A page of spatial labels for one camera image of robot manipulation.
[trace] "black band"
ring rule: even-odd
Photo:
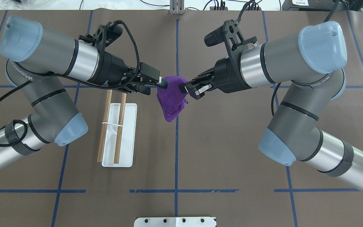
[[[273,79],[271,79],[270,75],[268,74],[267,67],[265,66],[265,59],[264,59],[265,45],[266,45],[266,43],[261,45],[261,49],[260,49],[260,62],[261,62],[262,72],[264,73],[264,76],[268,80],[268,82],[270,82],[271,84],[275,84],[275,81],[273,81]]]
[[[341,142],[344,144],[344,155],[340,163],[330,171],[327,172],[319,171],[319,172],[324,173],[329,177],[339,177],[345,174],[351,168],[354,160],[354,148],[349,143],[343,140],[341,140]]]
[[[32,118],[30,117],[31,115],[29,115],[27,117],[27,122],[29,123],[30,129],[32,130],[33,134],[42,142],[49,144],[50,142],[46,141],[45,139],[42,138],[42,136],[36,131],[36,129],[34,128],[34,125],[32,123]]]
[[[42,101],[44,101],[44,100],[46,100],[46,99],[48,99],[50,97],[53,97],[56,94],[63,93],[63,92],[66,92],[66,90],[65,89],[59,89],[59,90],[56,90],[54,92],[48,93],[45,96],[43,96],[43,97],[41,97],[39,99],[36,99],[34,102],[31,103],[31,105],[32,105],[32,107],[34,107],[36,104],[38,104],[38,103],[40,103],[40,102],[42,102]]]
[[[317,145],[317,148],[314,150],[313,154],[309,156],[309,158],[300,161],[309,161],[310,159],[314,158],[316,154],[320,151],[321,145],[323,144],[323,132],[320,129],[319,132],[320,132],[320,140],[319,144]]]
[[[283,105],[283,106],[289,107],[289,108],[291,108],[291,109],[294,109],[294,110],[296,110],[296,111],[298,111],[298,112],[303,113],[304,115],[308,115],[309,117],[311,117],[311,118],[315,119],[316,121],[318,121],[318,120],[319,120],[319,117],[318,117],[318,116],[316,116],[315,114],[313,114],[313,113],[311,113],[311,112],[309,112],[309,111],[307,111],[307,110],[305,110],[305,109],[303,109],[303,108],[300,108],[299,106],[296,106],[296,105],[294,105],[294,104],[291,104],[291,103],[289,103],[289,102],[284,102],[284,101],[282,101],[282,102],[280,103],[280,105]]]
[[[74,48],[74,53],[72,54],[71,62],[69,63],[68,69],[63,75],[68,76],[68,74],[72,71],[75,65],[75,61],[77,60],[78,50],[79,50],[79,42],[75,40],[75,48]]]
[[[16,131],[15,131],[15,124],[17,124],[17,123],[25,124],[25,122],[23,122],[21,120],[13,120],[5,126],[5,138],[8,141],[8,143],[14,143],[14,142],[19,141],[19,136],[16,134]],[[22,142],[18,143],[16,145],[13,145],[12,148],[14,148],[14,150],[16,152],[18,152],[19,154],[21,154],[23,156],[29,156],[31,154],[34,154],[36,151],[40,151],[40,149],[33,150],[28,145],[26,145]]]

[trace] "black cable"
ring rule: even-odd
[[[249,4],[252,4],[255,0],[250,0],[248,2],[246,2],[243,7],[242,7],[242,10],[240,11],[239,13],[239,17],[238,17],[238,21],[240,22],[240,20],[242,19],[242,15],[243,15],[243,12],[246,10],[246,7],[249,5]]]
[[[212,2],[213,0],[209,0],[207,3],[206,3],[206,5],[204,6],[204,9],[203,10],[205,10],[205,8],[206,8],[206,6],[208,6],[208,4],[210,3],[210,2]]]
[[[5,95],[3,95],[1,98],[0,98],[0,102],[4,99],[6,99],[8,96],[10,96],[11,94],[19,91],[20,89],[22,89],[23,87],[25,87],[26,85],[30,84],[31,81],[28,81],[14,89],[12,89],[11,91],[9,91],[8,93],[6,93]],[[16,141],[14,143],[0,143],[0,148],[7,148],[7,147],[11,147],[13,145],[16,145],[16,144],[19,144],[20,142],[22,142],[22,140],[25,138],[26,134],[27,134],[27,125],[25,122],[21,121],[21,120],[14,120],[14,124],[21,124],[23,125],[23,135],[19,138],[19,141]]]
[[[336,7],[338,6],[338,3],[340,2],[340,0],[336,0],[336,2],[334,3],[334,6],[333,8],[331,9],[330,13],[327,15],[326,19],[323,21],[324,22],[327,22],[330,20],[331,16],[333,15],[333,13],[336,11]]]
[[[155,4],[146,3],[146,2],[144,2],[142,0],[140,0],[140,1],[147,4],[147,5],[150,5],[150,6],[170,6],[170,5],[155,5]]]
[[[247,2],[247,1],[237,1],[237,0],[226,0],[226,1],[238,2],[238,3],[246,3]]]
[[[281,83],[278,83],[277,86],[274,89],[274,93],[273,96],[271,97],[271,114],[274,116],[274,98],[277,94],[277,90],[279,88],[279,86],[281,85]]]

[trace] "purple towel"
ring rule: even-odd
[[[187,93],[179,90],[179,85],[186,83],[188,80],[181,76],[167,76],[167,89],[158,88],[157,98],[163,110],[164,118],[167,122],[173,121],[177,115],[184,109]]]

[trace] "white plastic tray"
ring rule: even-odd
[[[108,123],[118,124],[120,104],[111,103]],[[107,125],[105,149],[103,150],[102,166],[104,167],[131,167],[134,156],[135,125],[137,121],[137,104],[126,103],[124,112],[123,135],[121,136],[120,161],[114,164],[114,151],[116,148],[117,135],[112,132],[111,127],[117,131],[117,127]]]

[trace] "silver arm segment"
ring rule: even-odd
[[[228,57],[180,85],[180,91],[200,99],[214,89],[231,93],[291,80],[259,149],[278,163],[289,166],[298,159],[363,191],[363,152],[315,126],[346,86],[340,25],[328,21],[258,45],[256,37],[243,39],[238,24],[227,20],[204,38],[207,46],[225,43]]]

